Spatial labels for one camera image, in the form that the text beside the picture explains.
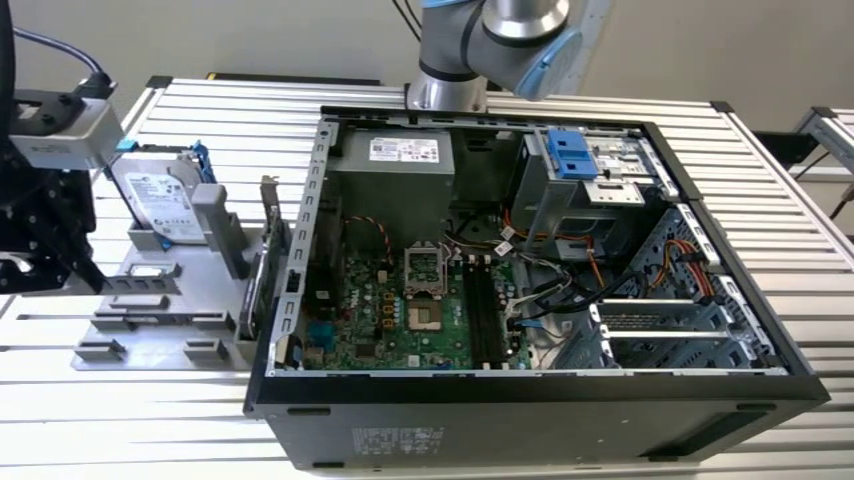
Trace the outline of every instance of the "black cable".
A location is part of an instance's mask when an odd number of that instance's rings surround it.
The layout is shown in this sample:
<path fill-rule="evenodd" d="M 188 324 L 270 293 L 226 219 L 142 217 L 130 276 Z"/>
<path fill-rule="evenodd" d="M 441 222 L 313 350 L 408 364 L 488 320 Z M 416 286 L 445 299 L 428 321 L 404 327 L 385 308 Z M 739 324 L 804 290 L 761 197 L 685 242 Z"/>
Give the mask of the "black cable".
<path fill-rule="evenodd" d="M 417 20 L 417 16 L 414 15 L 414 11 L 412 10 L 412 5 L 409 5 L 409 0 L 402 0 L 402 2 L 405 3 L 405 9 L 409 11 L 409 15 L 412 16 L 412 21 L 414 22 L 414 25 L 417 25 L 417 28 L 421 28 L 421 22 Z"/>
<path fill-rule="evenodd" d="M 62 53 L 66 53 L 77 60 L 79 60 L 91 72 L 103 73 L 103 69 L 101 68 L 97 61 L 91 58 L 91 56 L 79 50 L 73 45 L 55 40 L 54 38 L 45 37 L 39 33 L 30 32 L 29 30 L 23 30 L 22 28 L 14 27 L 14 35 L 22 38 L 23 40 L 29 40 L 30 42 L 35 42 L 38 45 L 43 45 L 45 47 L 53 48 Z"/>
<path fill-rule="evenodd" d="M 829 219 L 835 220 L 836 217 L 839 216 L 839 214 L 841 213 L 841 209 L 844 208 L 844 206 L 847 205 L 847 201 L 841 200 L 837 204 L 836 204 L 836 208 L 832 209 L 832 213 L 829 214 Z"/>
<path fill-rule="evenodd" d="M 589 305 L 592 303 L 597 302 L 599 300 L 605 298 L 608 295 L 611 295 L 619 289 L 619 287 L 621 287 L 623 284 L 631 279 L 633 279 L 637 282 L 637 291 L 640 292 L 637 294 L 637 298 L 643 298 L 643 295 L 644 295 L 644 292 L 645 292 L 645 289 L 647 289 L 645 275 L 643 275 L 641 272 L 636 272 L 633 270 L 629 270 L 625 273 L 623 273 L 619 276 L 619 278 L 616 280 L 613 280 L 613 282 L 611 282 L 611 284 L 608 284 L 607 287 L 604 287 L 601 290 L 599 290 L 592 295 L 585 297 L 581 301 L 578 301 L 576 303 L 554 305 L 550 308 L 548 308 L 548 309 L 542 310 L 541 312 L 538 312 L 536 315 L 532 315 L 532 316 L 529 316 L 526 318 L 518 319 L 518 321 L 521 321 L 521 320 L 534 320 L 537 318 L 544 317 L 549 313 L 576 313 L 576 312 L 580 312 L 580 311 L 585 310 L 586 307 L 589 307 Z"/>
<path fill-rule="evenodd" d="M 397 13 L 400 14 L 400 18 L 402 18 L 402 21 L 405 22 L 405 26 L 409 27 L 409 32 L 412 32 L 412 36 L 414 37 L 414 40 L 417 40 L 417 42 L 420 43 L 421 37 L 417 34 L 417 32 L 414 31 L 414 27 L 412 26 L 412 22 L 409 22 L 409 19 L 405 16 L 405 13 L 402 13 L 402 9 L 400 8 L 400 4 L 397 3 L 397 0 L 390 0 L 390 3 L 394 4 L 394 8 L 397 9 Z"/>
<path fill-rule="evenodd" d="M 823 155 L 820 155 L 820 156 L 819 156 L 819 157 L 812 161 L 812 163 L 809 163 L 809 164 L 805 166 L 805 168 L 804 168 L 803 170 L 800 170 L 800 173 L 797 173 L 797 175 L 795 175 L 795 176 L 793 176 L 793 179 L 795 179 L 795 180 L 797 180 L 797 179 L 803 176 L 803 174 L 804 174 L 805 172 L 808 172 L 808 171 L 809 171 L 809 168 L 812 168 L 812 167 L 817 164 L 817 162 L 820 162 L 820 161 L 827 157 L 827 155 L 829 155 L 829 152 L 824 152 L 824 154 L 823 154 Z"/>
<path fill-rule="evenodd" d="M 9 1 L 0 1 L 0 155 L 9 137 L 14 108 L 14 36 Z"/>

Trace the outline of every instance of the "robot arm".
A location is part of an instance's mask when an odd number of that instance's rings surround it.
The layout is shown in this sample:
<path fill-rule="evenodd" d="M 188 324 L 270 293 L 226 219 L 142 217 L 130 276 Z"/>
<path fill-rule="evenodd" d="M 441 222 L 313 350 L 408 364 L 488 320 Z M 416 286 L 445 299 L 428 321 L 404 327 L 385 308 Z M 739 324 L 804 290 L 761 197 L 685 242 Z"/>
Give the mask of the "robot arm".
<path fill-rule="evenodd" d="M 581 44 L 568 0 L 422 0 L 416 110 L 485 110 L 490 80 L 540 100 L 565 77 Z"/>

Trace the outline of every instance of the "blue plastic latch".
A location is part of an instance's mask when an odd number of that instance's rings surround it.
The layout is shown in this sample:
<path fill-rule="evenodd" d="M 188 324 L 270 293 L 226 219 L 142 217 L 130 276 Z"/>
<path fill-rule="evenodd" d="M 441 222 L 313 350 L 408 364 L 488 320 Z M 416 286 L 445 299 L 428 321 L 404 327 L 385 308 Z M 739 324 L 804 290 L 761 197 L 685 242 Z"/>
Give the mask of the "blue plastic latch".
<path fill-rule="evenodd" d="M 138 143 L 131 138 L 122 138 L 115 145 L 115 153 L 129 153 L 138 148 Z"/>
<path fill-rule="evenodd" d="M 210 154 L 208 147 L 201 145 L 201 141 L 196 140 L 196 143 L 189 147 L 196 156 L 198 157 L 198 168 L 201 169 L 201 181 L 204 183 L 216 183 L 216 176 L 213 175 L 213 165 L 210 165 Z"/>
<path fill-rule="evenodd" d="M 596 162 L 589 156 L 584 136 L 578 132 L 548 130 L 545 149 L 557 164 L 557 177 L 589 180 L 599 175 Z"/>
<path fill-rule="evenodd" d="M 150 232 L 154 236 L 154 240 L 157 240 L 157 243 L 159 244 L 159 248 L 162 248 L 162 251 L 168 251 L 169 248 L 172 248 L 172 240 L 169 240 L 166 237 L 163 237 L 161 234 L 158 234 L 157 232 Z"/>

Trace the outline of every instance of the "slotted metal table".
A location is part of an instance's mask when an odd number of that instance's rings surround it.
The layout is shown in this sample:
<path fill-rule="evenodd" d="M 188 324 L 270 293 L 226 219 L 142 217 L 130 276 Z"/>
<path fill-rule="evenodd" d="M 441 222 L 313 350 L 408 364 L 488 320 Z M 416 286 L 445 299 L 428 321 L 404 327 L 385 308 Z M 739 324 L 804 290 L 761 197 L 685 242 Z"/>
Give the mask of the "slotted metal table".
<path fill-rule="evenodd" d="M 296 215 L 320 105 L 401 108 L 400 88 L 172 80 L 145 89 L 123 126 L 139 143 L 210 149 L 229 210 L 261 221 L 257 184 L 278 177 Z M 854 247 L 737 117 L 708 102 L 489 96 L 496 114 L 655 122 L 820 374 L 832 400 L 701 464 L 362 472 L 406 478 L 854 478 Z M 98 178 L 94 260 L 113 273 L 129 247 L 126 209 Z M 304 478 L 262 422 L 241 415 L 248 373 L 77 372 L 71 347 L 99 298 L 0 298 L 0 473 L 61 478 L 266 475 Z"/>

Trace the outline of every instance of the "sticker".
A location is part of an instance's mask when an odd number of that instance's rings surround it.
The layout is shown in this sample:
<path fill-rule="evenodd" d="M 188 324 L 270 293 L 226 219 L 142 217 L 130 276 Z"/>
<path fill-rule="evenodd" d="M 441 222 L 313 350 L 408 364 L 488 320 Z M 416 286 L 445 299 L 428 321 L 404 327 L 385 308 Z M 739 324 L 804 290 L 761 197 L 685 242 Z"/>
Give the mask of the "sticker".
<path fill-rule="evenodd" d="M 509 240 L 513 237 L 514 234 L 516 234 L 516 231 L 512 229 L 512 227 L 509 225 L 506 225 L 504 227 L 504 230 L 501 230 L 501 238 L 504 240 Z"/>
<path fill-rule="evenodd" d="M 441 446 L 444 427 L 353 428 L 357 455 L 434 455 Z"/>
<path fill-rule="evenodd" d="M 204 241 L 204 232 L 184 184 L 170 175 L 131 172 L 123 176 L 154 232 L 173 242 Z"/>
<path fill-rule="evenodd" d="M 509 252 L 509 250 L 512 250 L 512 245 L 509 244 L 509 242 L 501 242 L 500 245 L 494 247 L 494 253 L 497 253 L 498 257 L 506 255 L 506 252 Z"/>
<path fill-rule="evenodd" d="M 374 138 L 369 160 L 374 162 L 438 163 L 438 140 L 417 138 Z"/>
<path fill-rule="evenodd" d="M 621 167 L 621 162 L 611 157 L 599 157 L 596 163 L 601 170 L 619 170 Z"/>

